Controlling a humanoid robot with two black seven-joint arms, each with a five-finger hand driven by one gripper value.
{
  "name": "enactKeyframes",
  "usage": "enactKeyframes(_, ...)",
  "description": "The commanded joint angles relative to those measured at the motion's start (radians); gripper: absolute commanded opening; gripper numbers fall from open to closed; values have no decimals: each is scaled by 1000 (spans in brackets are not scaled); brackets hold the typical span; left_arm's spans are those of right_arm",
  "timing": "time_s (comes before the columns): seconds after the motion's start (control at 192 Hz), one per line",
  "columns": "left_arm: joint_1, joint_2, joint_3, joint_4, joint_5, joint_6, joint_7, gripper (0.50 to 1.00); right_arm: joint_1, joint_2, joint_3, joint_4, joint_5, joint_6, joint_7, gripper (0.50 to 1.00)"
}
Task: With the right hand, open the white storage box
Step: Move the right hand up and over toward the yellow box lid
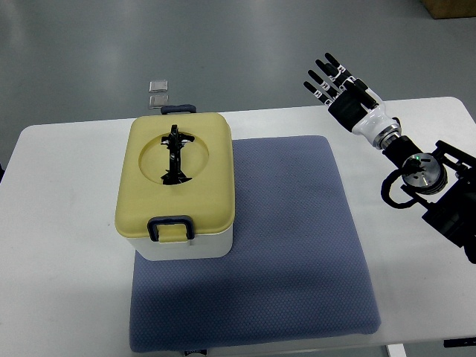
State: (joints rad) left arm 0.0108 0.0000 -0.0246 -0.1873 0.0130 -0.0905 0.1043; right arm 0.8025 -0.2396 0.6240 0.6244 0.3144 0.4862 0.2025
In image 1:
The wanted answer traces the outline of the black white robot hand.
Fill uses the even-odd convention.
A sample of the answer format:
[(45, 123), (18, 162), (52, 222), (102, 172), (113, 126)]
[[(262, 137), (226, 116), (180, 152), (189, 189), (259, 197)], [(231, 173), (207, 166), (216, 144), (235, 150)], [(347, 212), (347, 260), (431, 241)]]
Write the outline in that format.
[(365, 137), (375, 147), (380, 147), (387, 137), (400, 136), (399, 121), (387, 114), (383, 100), (332, 54), (324, 56), (326, 62), (317, 59), (315, 63), (326, 78), (309, 70), (308, 75), (314, 82), (306, 81), (303, 85), (337, 122), (348, 132)]

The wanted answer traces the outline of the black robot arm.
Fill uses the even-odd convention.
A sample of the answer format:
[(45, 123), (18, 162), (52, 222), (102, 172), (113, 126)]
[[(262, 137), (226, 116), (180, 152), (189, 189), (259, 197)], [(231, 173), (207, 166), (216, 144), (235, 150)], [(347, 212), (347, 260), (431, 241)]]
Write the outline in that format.
[(381, 198), (396, 209), (422, 205), (422, 219), (475, 263), (475, 157), (444, 141), (435, 146), (423, 152), (397, 130), (380, 139), (377, 148), (396, 166)]

